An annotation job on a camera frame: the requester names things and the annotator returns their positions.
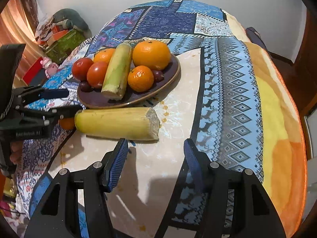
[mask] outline pink plush toy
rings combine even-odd
[[[42,67],[45,69],[45,75],[48,79],[52,77],[56,72],[58,72],[58,64],[52,62],[50,58],[44,57],[40,63],[42,64]]]

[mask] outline silver bolt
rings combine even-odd
[[[219,167],[219,164],[218,164],[217,162],[211,162],[211,163],[210,163],[210,166],[211,166],[212,168],[218,168],[218,167]]]
[[[61,176],[63,176],[64,174],[66,174],[67,173],[67,169],[66,168],[63,168],[63,169],[61,169],[60,171],[59,171],[59,174],[61,175]]]
[[[249,175],[249,176],[251,176],[251,175],[253,174],[253,171],[252,171],[250,168],[246,168],[246,169],[244,170],[244,172],[245,172],[247,175]]]
[[[99,167],[102,166],[102,163],[101,162],[95,162],[93,166],[94,166],[94,168],[99,168]]]

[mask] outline cable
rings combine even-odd
[[[11,212],[11,213],[16,213],[16,214],[20,214],[20,215],[26,215],[26,213],[20,213],[18,211],[11,211],[11,210],[8,210],[8,209],[5,209],[5,208],[2,208],[0,207],[1,210],[5,210],[5,211],[8,211],[8,212]]]

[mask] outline plate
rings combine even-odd
[[[153,86],[146,92],[136,92],[132,90],[129,85],[126,87],[126,93],[121,100],[110,100],[106,98],[101,92],[83,92],[79,88],[77,89],[77,96],[79,101],[88,108],[91,109],[105,109],[105,108],[117,108],[132,105],[148,99],[168,85],[170,85],[180,72],[180,63],[175,55],[171,56],[171,61],[168,66],[163,70],[164,80],[158,83],[154,83]]]

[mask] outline plate rim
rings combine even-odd
[[[173,57],[176,59],[176,61],[177,61],[177,70],[176,70],[174,76],[171,77],[171,79],[170,79],[165,85],[163,85],[163,86],[160,87],[158,90],[153,91],[153,92],[151,92],[150,94],[148,94],[148,95],[146,95],[146,96],[140,97],[140,98],[138,98],[138,99],[136,99],[136,100],[133,100],[133,101],[130,101],[130,102],[121,103],[121,104],[112,105],[112,106],[105,106],[105,107],[103,107],[103,106],[91,106],[91,105],[89,105],[89,104],[83,102],[83,101],[80,99],[80,97],[79,97],[79,95],[78,95],[78,89],[79,89],[79,87],[78,87],[78,88],[77,88],[77,99],[80,101],[80,103],[82,103],[84,106],[86,106],[86,107],[88,107],[88,108],[90,108],[90,109],[121,108],[121,107],[124,107],[124,106],[136,104],[136,103],[138,103],[138,102],[141,102],[141,101],[143,101],[143,100],[146,100],[147,98],[156,95],[156,94],[159,93],[161,90],[163,90],[164,88],[166,88],[167,86],[169,86],[169,85],[176,79],[176,77],[178,76],[178,74],[180,73],[180,61],[178,60],[178,58],[177,58],[175,55],[172,54],[172,56],[173,56]]]

